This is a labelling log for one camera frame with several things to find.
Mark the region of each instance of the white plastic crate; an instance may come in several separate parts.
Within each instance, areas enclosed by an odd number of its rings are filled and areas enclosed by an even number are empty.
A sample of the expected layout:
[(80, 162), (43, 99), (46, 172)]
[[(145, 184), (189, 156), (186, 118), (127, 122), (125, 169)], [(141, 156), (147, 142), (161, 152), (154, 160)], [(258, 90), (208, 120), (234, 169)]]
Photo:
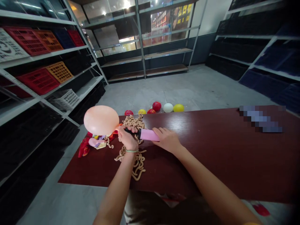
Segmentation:
[(53, 93), (47, 100), (61, 111), (68, 111), (75, 108), (79, 97), (72, 89)]
[(0, 28), (0, 62), (29, 56), (3, 28)]

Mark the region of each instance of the hand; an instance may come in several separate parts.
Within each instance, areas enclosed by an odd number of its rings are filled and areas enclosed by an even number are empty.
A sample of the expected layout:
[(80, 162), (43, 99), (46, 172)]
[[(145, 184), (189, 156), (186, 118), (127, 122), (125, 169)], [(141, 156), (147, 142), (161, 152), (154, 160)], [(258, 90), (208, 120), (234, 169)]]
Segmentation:
[(181, 145), (178, 135), (174, 131), (170, 131), (167, 128), (153, 128), (152, 129), (159, 137), (159, 142), (152, 141), (153, 144), (167, 150), (176, 157), (182, 152), (184, 147)]
[(125, 145), (127, 150), (136, 151), (138, 150), (138, 143), (132, 137), (131, 134), (127, 133), (124, 129), (127, 128), (132, 133), (137, 133), (138, 130), (135, 127), (131, 126), (120, 126), (118, 131), (118, 136), (121, 142)]

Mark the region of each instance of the bracelet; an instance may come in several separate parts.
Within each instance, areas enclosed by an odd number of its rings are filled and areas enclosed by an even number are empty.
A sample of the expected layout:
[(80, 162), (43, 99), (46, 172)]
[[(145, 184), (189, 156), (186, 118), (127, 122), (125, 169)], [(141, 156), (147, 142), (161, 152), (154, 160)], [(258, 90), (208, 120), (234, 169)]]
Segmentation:
[(136, 151), (126, 150), (126, 152), (132, 152), (132, 153), (135, 153), (135, 152), (138, 152), (138, 150), (136, 150)]

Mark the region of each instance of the table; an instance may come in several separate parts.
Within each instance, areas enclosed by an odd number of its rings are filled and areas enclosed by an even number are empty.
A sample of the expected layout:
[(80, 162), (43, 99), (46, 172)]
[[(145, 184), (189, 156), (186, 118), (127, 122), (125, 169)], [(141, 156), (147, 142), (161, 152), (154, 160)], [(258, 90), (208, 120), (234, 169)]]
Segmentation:
[[(239, 198), (290, 203), (298, 176), (300, 119), (278, 106), (264, 106), (283, 133), (260, 133), (237, 108), (144, 115), (148, 129), (166, 127), (178, 133), (180, 142)], [(119, 116), (120, 123), (125, 116)], [(78, 158), (78, 150), (61, 176), (60, 183), (108, 187), (120, 162), (114, 161), (122, 143), (114, 149), (93, 149)], [(130, 188), (185, 196), (199, 191), (182, 164), (169, 152), (144, 141), (146, 158), (138, 182)]]

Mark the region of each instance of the floor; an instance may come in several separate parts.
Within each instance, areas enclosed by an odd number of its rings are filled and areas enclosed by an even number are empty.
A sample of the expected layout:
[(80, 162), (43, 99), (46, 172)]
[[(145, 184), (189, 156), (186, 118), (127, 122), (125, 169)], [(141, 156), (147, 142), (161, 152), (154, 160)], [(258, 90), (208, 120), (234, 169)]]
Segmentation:
[[(105, 89), (98, 105), (110, 106), (119, 115), (128, 109), (134, 114), (140, 109), (147, 111), (155, 101), (180, 103), (185, 111), (274, 104), (269, 98), (204, 65), (191, 66), (188, 73), (120, 82)], [(93, 223), (106, 188), (57, 183), (86, 133), (81, 126), (75, 141), (66, 149), (18, 225)], [(262, 217), (250, 203), (244, 202), (264, 224), (283, 224), (292, 210), (290, 205), (261, 202), (271, 214)]]

